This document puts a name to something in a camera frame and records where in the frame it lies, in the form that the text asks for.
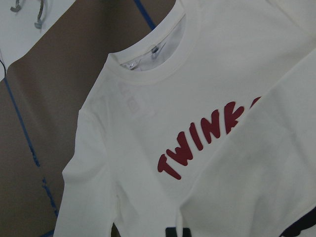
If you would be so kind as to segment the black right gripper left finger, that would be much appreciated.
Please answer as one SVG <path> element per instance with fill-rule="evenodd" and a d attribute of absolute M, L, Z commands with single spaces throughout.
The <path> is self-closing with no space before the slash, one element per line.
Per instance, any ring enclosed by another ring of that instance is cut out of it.
<path fill-rule="evenodd" d="M 177 237 L 176 227 L 167 227 L 165 229 L 165 236 L 166 237 Z"/>

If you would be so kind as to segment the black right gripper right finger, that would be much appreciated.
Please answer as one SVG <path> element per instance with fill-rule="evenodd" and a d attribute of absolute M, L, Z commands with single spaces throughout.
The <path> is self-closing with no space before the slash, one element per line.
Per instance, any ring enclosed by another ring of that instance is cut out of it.
<path fill-rule="evenodd" d="M 182 237 L 192 237 L 190 228 L 183 228 Z"/>

